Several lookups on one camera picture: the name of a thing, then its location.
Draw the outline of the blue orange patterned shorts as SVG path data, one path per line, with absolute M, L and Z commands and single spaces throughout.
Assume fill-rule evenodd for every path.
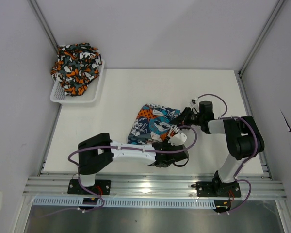
M 137 114 L 127 137 L 129 144 L 144 145 L 168 141 L 180 129 L 171 121 L 180 115 L 179 109 L 147 103 Z

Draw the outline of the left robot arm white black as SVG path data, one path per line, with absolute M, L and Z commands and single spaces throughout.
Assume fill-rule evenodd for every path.
M 170 165 L 185 166 L 189 161 L 184 145 L 169 143 L 123 144 L 110 139 L 108 133 L 100 133 L 78 144 L 79 189 L 91 194 L 96 187 L 95 175 L 112 162 L 135 161 L 147 166 L 166 168 Z

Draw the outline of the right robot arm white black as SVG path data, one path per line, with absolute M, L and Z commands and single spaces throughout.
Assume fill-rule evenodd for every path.
M 192 185 L 197 189 L 199 197 L 221 197 L 229 191 L 236 191 L 239 188 L 236 178 L 244 165 L 265 148 L 252 116 L 215 119 L 211 101 L 201 101 L 198 111 L 186 107 L 171 124 L 196 125 L 206 134 L 225 135 L 229 155 L 222 167 L 215 172 L 212 181 Z

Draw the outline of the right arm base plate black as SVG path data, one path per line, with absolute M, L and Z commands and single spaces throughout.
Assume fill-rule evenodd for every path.
M 228 198 L 230 194 L 236 198 L 241 197 L 240 186 L 237 181 L 231 183 L 199 181 L 191 185 L 197 191 L 198 197 Z

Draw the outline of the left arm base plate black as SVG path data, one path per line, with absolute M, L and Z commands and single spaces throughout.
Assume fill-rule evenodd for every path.
M 94 186 L 87 187 L 86 189 L 99 195 L 109 195 L 111 189 L 111 180 L 96 180 Z M 89 192 L 81 188 L 77 179 L 71 179 L 69 181 L 67 193 L 74 195 L 89 194 Z

